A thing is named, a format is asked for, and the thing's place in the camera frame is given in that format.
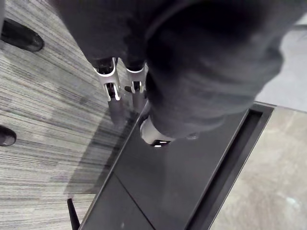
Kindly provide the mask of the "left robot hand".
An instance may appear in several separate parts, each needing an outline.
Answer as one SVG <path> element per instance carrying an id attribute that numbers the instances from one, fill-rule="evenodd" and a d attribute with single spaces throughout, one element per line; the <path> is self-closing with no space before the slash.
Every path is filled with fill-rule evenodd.
<path id="1" fill-rule="evenodd" d="M 52 0 L 102 76 L 109 59 L 148 66 L 149 145 L 218 127 L 247 110 L 283 64 L 282 39 L 304 0 Z"/>

